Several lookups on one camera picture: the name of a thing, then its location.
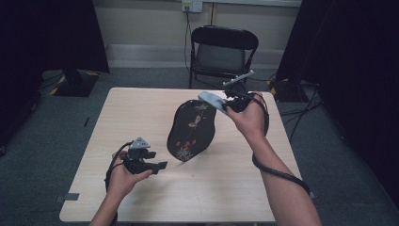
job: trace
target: gray carpet floor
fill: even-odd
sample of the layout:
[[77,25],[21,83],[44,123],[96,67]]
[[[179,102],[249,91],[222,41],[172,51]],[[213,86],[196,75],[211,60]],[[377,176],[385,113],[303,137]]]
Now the gray carpet floor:
[[[261,80],[276,70],[254,71],[257,80],[248,80],[247,88],[268,90]],[[0,158],[0,225],[69,225],[59,220],[62,203],[56,199],[69,191],[110,89],[188,88],[186,68],[111,69],[111,74],[101,74],[89,97],[57,97],[49,93],[58,74],[43,75],[54,79],[43,83],[36,110]],[[200,80],[208,84],[194,81],[193,89],[216,89],[226,81]],[[313,88],[305,90],[311,97]],[[306,106],[278,103],[280,113]],[[295,128],[294,116],[282,117],[287,136]],[[324,225],[399,225],[397,209],[368,166],[343,142],[339,124],[323,105],[301,118],[291,144],[303,179],[317,195],[313,201]]]

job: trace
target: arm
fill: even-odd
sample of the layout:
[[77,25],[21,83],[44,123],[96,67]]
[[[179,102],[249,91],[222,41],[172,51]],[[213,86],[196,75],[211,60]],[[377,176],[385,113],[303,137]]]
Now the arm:
[[139,174],[130,173],[124,165],[121,164],[121,159],[125,155],[126,152],[121,152],[120,157],[115,161],[115,167],[112,170],[108,191],[99,210],[89,225],[109,226],[116,215],[123,198],[132,191],[133,187],[135,187],[139,181],[148,178],[152,174],[151,170]]
[[[228,116],[262,165],[293,175],[264,137],[263,111],[258,104],[252,101],[241,113],[235,113],[228,107]],[[311,198],[302,186],[263,171],[261,175],[278,225],[322,225]]]

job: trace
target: black backdrop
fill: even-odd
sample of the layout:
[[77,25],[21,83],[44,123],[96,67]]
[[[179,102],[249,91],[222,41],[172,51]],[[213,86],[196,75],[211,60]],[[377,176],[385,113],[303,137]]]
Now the black backdrop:
[[42,73],[65,68],[109,73],[92,1],[0,1],[0,145],[33,104]]
[[398,11],[398,1],[303,0],[277,74],[320,84],[343,137],[397,207]]

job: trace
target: person's right hand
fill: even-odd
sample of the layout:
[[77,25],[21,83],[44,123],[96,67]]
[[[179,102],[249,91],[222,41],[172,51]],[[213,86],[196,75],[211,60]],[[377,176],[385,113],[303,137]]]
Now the person's right hand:
[[[254,95],[254,98],[262,103],[262,94],[259,91],[254,91],[254,93],[259,94]],[[240,113],[236,113],[228,106],[227,115],[234,121],[235,126],[246,139],[249,137],[264,137],[263,110],[254,101],[251,101],[247,108]]]

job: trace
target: person's left hand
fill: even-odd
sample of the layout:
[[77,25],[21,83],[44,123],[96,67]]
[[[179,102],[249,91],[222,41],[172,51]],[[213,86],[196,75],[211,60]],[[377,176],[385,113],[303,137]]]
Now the person's left hand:
[[107,191],[108,195],[121,200],[132,191],[138,182],[148,178],[152,174],[152,170],[150,169],[139,174],[132,174],[122,164],[122,159],[126,154],[126,151],[121,151],[119,157],[115,160],[114,166],[116,167],[112,170]]

